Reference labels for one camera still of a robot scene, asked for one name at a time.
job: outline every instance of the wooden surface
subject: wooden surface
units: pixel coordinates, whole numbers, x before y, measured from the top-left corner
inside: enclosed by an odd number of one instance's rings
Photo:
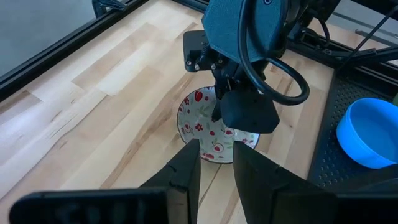
[[[178,152],[180,102],[214,83],[210,72],[183,66],[182,34],[202,29],[201,17],[151,0],[0,103],[0,223],[29,192],[138,187]],[[351,46],[362,39],[330,32]],[[282,60],[311,94],[298,106],[277,105],[280,124],[256,149],[306,178],[333,70],[289,51]],[[279,69],[267,67],[266,76],[278,91],[299,93]],[[231,164],[201,162],[198,222],[245,223]]]

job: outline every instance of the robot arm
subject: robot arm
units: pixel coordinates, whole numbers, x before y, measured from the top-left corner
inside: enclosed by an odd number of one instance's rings
[[[205,30],[186,32],[183,44],[189,72],[213,73],[218,98],[214,120],[222,118],[225,125],[243,131],[271,133],[279,123],[272,101],[297,105],[308,98],[310,89],[303,76],[279,60],[287,34],[308,2],[210,1],[202,19]],[[267,85],[262,71],[268,63],[295,79],[302,93],[285,96]]]

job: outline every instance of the gray floor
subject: gray floor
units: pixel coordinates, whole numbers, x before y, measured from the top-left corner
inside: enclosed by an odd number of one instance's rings
[[[0,76],[95,18],[91,0],[0,0]]]

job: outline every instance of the white bowl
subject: white bowl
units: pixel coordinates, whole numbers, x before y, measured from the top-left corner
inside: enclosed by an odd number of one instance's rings
[[[215,105],[216,95],[212,86],[190,93],[178,109],[178,131],[185,143],[199,139],[202,159],[224,164],[231,163],[235,141],[241,141],[255,148],[260,135],[227,128],[221,119],[213,122],[211,114]]]

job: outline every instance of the wire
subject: wire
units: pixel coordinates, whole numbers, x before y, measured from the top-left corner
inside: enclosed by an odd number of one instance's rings
[[[274,90],[267,83],[265,83],[251,65],[248,55],[248,44],[246,42],[249,7],[250,0],[243,0],[241,11],[239,13],[238,24],[238,52],[244,71],[249,79],[253,82],[254,86],[263,94],[269,95],[272,100],[282,105],[289,106],[303,103],[310,94],[310,87],[308,86],[308,83],[305,81],[304,77],[301,76],[298,71],[294,70],[292,67],[276,57],[266,59],[268,62],[273,63],[276,67],[289,74],[300,86],[302,92],[299,96],[286,96]]]
[[[321,24],[321,26],[322,26],[322,29],[323,29],[323,33],[325,34],[325,38],[326,38],[326,43],[322,46],[324,49],[326,49],[326,48],[328,48],[328,46],[329,46],[329,44],[330,44],[330,33],[329,33],[329,29],[328,29],[328,26],[326,25],[326,22],[325,21],[323,21],[323,20],[321,20],[321,19],[318,19],[319,20],[319,23]]]

